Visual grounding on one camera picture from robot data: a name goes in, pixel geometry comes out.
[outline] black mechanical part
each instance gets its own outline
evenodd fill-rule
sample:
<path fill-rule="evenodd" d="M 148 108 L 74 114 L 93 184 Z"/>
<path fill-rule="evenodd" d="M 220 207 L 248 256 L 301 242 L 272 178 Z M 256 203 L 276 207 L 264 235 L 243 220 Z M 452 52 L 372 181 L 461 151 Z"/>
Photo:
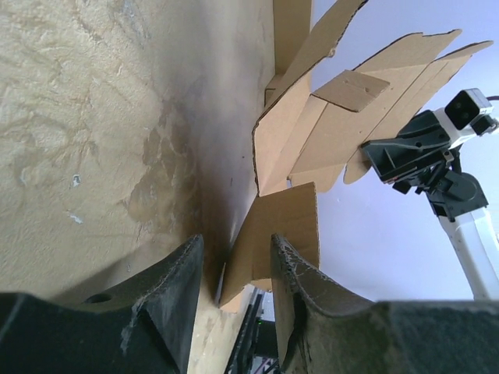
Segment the black mechanical part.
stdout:
<path fill-rule="evenodd" d="M 275 322 L 261 319 L 264 294 L 255 290 L 228 360 L 225 374 L 249 374 L 255 357 L 277 359 Z"/>
<path fill-rule="evenodd" d="M 484 110 L 491 104 L 477 88 L 462 90 L 445 107 L 445 114 L 449 117 L 457 130 L 463 130 L 467 125 L 473 125 L 484 114 Z"/>
<path fill-rule="evenodd" d="M 284 372 L 499 372 L 499 302 L 372 303 L 280 235 L 272 237 L 271 271 Z"/>
<path fill-rule="evenodd" d="M 479 113 L 476 100 L 479 99 L 462 91 L 448 108 L 461 103 L 462 110 Z M 451 115 L 459 118 L 459 113 L 456 109 Z M 480 113 L 478 116 L 478 121 L 474 122 L 475 131 L 488 131 L 490 116 L 480 116 Z M 373 140 L 361 148 L 382 182 L 393 183 L 393 188 L 404 194 L 416 187 L 417 194 L 426 193 L 437 216 L 455 221 L 457 216 L 485 207 L 488 202 L 478 181 L 462 173 L 461 146 L 450 150 L 450 145 L 450 139 L 434 113 L 424 111 L 414 117 L 396 138 Z"/>
<path fill-rule="evenodd" d="M 225 374 L 248 374 L 250 372 L 255 353 L 255 342 L 258 338 L 257 324 L 262 312 L 263 298 L 261 292 L 254 291 L 228 359 Z"/>
<path fill-rule="evenodd" d="M 457 216 L 489 205 L 480 183 L 470 174 L 446 170 L 438 179 L 433 193 L 427 193 L 428 200 L 439 217 L 451 222 Z"/>
<path fill-rule="evenodd" d="M 414 117 L 394 139 L 371 140 L 361 148 L 384 183 L 413 178 L 442 161 L 451 139 L 432 111 Z"/>
<path fill-rule="evenodd" d="M 275 322 L 260 319 L 257 324 L 258 338 L 255 347 L 255 356 L 279 358 L 278 338 L 275 333 Z"/>
<path fill-rule="evenodd" d="M 489 115 L 484 115 L 473 123 L 471 127 L 475 134 L 482 136 L 483 134 L 494 131 L 497 128 L 497 122 Z"/>
<path fill-rule="evenodd" d="M 186 373 L 203 268 L 195 236 L 83 304 L 0 295 L 0 372 Z"/>

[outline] cardboard piece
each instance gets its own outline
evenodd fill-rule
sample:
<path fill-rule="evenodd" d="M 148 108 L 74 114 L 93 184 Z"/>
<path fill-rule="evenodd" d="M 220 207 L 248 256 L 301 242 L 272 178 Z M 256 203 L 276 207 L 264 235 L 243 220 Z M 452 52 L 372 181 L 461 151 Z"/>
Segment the cardboard piece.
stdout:
<path fill-rule="evenodd" d="M 275 73 L 288 70 L 310 34 L 313 0 L 274 0 Z"/>
<path fill-rule="evenodd" d="M 239 311 L 240 294 L 247 284 L 271 290 L 270 247 L 275 233 L 284 235 L 307 261 L 319 266 L 317 199 L 313 183 L 255 199 L 225 268 L 222 310 Z"/>
<path fill-rule="evenodd" d="M 435 60 L 460 30 L 406 35 L 310 93 L 310 70 L 334 54 L 363 4 L 337 0 L 284 75 L 269 86 L 264 113 L 253 129 L 259 196 L 279 191 L 287 180 L 292 185 L 315 182 L 318 192 L 326 192 L 345 165 L 346 183 L 361 178 L 369 165 L 359 145 L 395 136 L 472 54 L 492 44 L 471 44 Z"/>

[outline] white paint speck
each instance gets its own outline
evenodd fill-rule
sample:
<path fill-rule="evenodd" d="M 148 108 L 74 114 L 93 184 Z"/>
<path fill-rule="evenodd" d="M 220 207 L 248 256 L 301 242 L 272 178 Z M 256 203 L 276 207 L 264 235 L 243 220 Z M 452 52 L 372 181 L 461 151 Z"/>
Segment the white paint speck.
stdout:
<path fill-rule="evenodd" d="M 77 224 L 82 224 L 83 223 L 83 220 L 81 218 L 79 218 L 78 216 L 76 216 L 75 214 L 73 214 L 73 213 L 69 214 L 69 218 L 72 218 L 73 221 L 75 221 Z"/>
<path fill-rule="evenodd" d="M 81 177 L 78 174 L 73 176 L 73 188 L 78 187 L 81 183 Z"/>

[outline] torn cardboard edge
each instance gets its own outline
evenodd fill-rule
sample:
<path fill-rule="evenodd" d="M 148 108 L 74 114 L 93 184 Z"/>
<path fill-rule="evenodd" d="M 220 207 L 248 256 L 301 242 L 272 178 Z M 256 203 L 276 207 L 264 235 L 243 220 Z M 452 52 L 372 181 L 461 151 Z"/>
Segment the torn cardboard edge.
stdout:
<path fill-rule="evenodd" d="M 344 182 L 367 171 L 358 147 L 393 137 L 468 61 L 491 42 L 471 44 L 436 59 L 460 33 L 405 35 L 310 93 L 310 70 L 333 55 L 345 28 L 364 4 L 337 0 L 313 28 L 253 129 L 253 163 L 260 196 L 315 182 L 329 190 L 344 166 Z"/>
<path fill-rule="evenodd" d="M 284 235 L 307 261 L 319 266 L 317 194 L 313 183 L 255 199 L 225 267 L 222 310 L 238 312 L 240 294 L 247 284 L 271 290 L 271 236 L 276 233 Z"/>

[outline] cardboard flap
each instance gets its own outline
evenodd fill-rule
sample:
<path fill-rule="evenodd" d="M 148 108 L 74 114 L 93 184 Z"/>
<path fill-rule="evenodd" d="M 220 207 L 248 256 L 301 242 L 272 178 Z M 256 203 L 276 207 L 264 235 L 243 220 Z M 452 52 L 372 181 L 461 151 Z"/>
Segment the cardboard flap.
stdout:
<path fill-rule="evenodd" d="M 267 183 L 267 186 L 262 185 L 262 189 L 260 190 L 261 196 L 267 195 L 268 193 L 282 191 L 287 188 L 287 185 L 284 185 L 284 188 L 282 188 L 282 182 L 287 182 L 288 176 L 290 175 L 306 140 L 322 115 L 326 105 L 327 102 L 319 97 L 312 95 L 309 96 L 309 100 L 307 100 L 292 134 L 289 136 L 288 142 L 285 144 L 281 154 L 279 155 L 278 161 L 275 164 L 275 168 L 272 171 L 272 175 Z"/>
<path fill-rule="evenodd" d="M 286 70 L 278 88 L 266 107 L 266 111 L 270 110 L 293 84 L 305 76 L 323 58 L 334 55 L 335 48 L 345 33 L 347 26 L 365 3 L 366 0 L 337 0 L 329 8 L 313 27 L 310 35 Z"/>
<path fill-rule="evenodd" d="M 355 154 L 359 144 L 365 141 L 392 108 L 405 106 L 402 105 L 401 97 L 406 95 L 426 67 L 458 34 L 457 30 L 430 36 L 410 34 L 390 44 L 356 68 L 356 72 L 389 82 L 390 87 L 382 90 L 359 112 L 328 104 L 310 133 L 292 169 L 292 175 L 301 175 L 301 182 L 306 182 L 303 179 L 305 176 L 312 178 L 317 175 L 312 171 L 333 168 L 337 173 L 341 170 Z"/>
<path fill-rule="evenodd" d="M 417 33 L 405 35 L 368 58 L 354 70 L 369 73 L 414 65 L 427 65 L 459 34 L 461 34 L 461 30 L 453 30 L 446 34 L 424 35 Z"/>
<path fill-rule="evenodd" d="M 386 80 L 345 70 L 313 95 L 349 111 L 361 111 L 389 86 Z"/>
<path fill-rule="evenodd" d="M 471 58 L 472 54 L 492 45 L 491 41 L 470 44 L 430 63 L 417 80 L 400 97 L 398 103 L 366 138 L 390 139 L 443 87 Z M 370 168 L 363 152 L 357 149 L 349 160 L 343 182 L 353 183 L 362 178 Z"/>
<path fill-rule="evenodd" d="M 274 0 L 275 72 L 284 74 L 310 34 L 313 0 Z"/>
<path fill-rule="evenodd" d="M 257 197 L 235 240 L 221 291 L 230 302 L 248 283 L 271 277 L 271 236 L 284 235 L 301 256 L 319 266 L 317 201 L 313 183 Z"/>
<path fill-rule="evenodd" d="M 253 129 L 253 164 L 260 196 L 269 191 L 279 155 L 310 95 L 310 70 L 332 56 L 350 20 L 364 0 L 337 0 L 300 48 Z"/>
<path fill-rule="evenodd" d="M 327 192 L 333 187 L 338 176 L 342 173 L 343 167 L 343 165 L 335 165 L 329 168 L 293 173 L 289 175 L 289 179 L 292 186 L 303 185 L 313 181 L 317 192 Z"/>
<path fill-rule="evenodd" d="M 461 57 L 466 57 L 466 56 L 471 56 L 474 55 L 477 52 L 482 51 L 485 48 L 490 47 L 492 44 L 494 44 L 493 41 L 482 41 L 480 43 L 472 43 L 468 44 L 463 48 L 459 48 L 456 51 L 453 51 L 447 55 L 445 55 L 442 58 L 439 58 L 437 61 L 440 60 L 450 60 L 453 58 L 461 58 Z"/>

